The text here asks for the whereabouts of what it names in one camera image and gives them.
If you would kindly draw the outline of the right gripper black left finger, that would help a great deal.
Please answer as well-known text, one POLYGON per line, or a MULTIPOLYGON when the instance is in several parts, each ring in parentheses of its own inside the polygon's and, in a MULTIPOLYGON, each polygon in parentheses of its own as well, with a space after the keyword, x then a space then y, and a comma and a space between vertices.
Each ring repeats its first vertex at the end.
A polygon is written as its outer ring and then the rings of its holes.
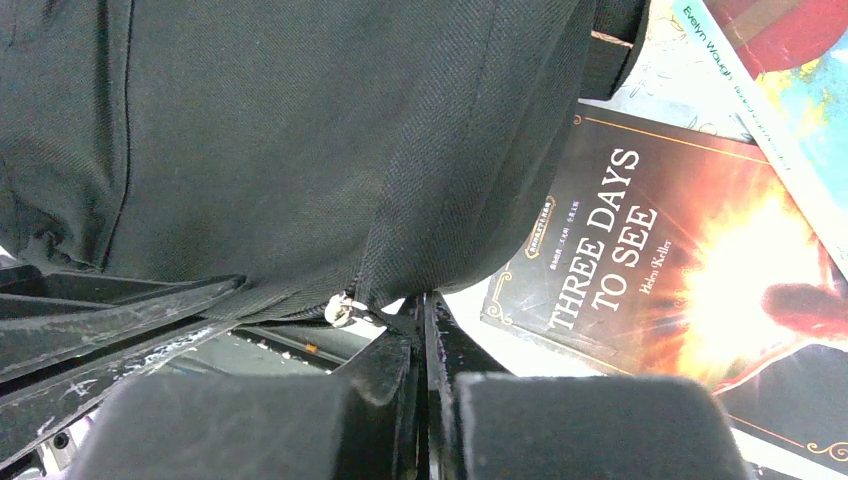
POLYGON ((416 470, 419 301, 329 374, 150 375, 100 408, 71 479, 400 479, 416 470))

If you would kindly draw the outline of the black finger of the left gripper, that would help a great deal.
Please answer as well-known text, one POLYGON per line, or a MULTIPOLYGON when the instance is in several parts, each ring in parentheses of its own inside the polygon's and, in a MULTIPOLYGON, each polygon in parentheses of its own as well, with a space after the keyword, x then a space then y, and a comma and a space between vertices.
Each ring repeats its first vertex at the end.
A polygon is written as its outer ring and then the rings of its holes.
POLYGON ((2 463, 64 430, 122 379, 219 333, 200 314, 244 282, 239 275, 163 283, 2 269, 2 463))

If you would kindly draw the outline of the black student backpack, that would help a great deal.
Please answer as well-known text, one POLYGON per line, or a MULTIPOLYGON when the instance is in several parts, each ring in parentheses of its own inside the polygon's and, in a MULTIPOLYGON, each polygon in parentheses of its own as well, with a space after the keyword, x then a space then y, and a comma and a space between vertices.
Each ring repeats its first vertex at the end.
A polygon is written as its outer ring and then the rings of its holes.
POLYGON ((5 1, 1 245, 43 271, 242 275, 221 318, 375 309, 528 237, 646 1, 5 1))

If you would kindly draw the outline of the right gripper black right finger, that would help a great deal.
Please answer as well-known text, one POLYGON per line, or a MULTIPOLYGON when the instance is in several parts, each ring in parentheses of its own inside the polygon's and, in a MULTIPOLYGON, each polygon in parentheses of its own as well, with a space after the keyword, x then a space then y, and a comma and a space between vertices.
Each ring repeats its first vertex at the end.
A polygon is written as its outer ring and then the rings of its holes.
POLYGON ((726 415, 671 377, 519 377, 423 297, 434 479, 748 479, 726 415))

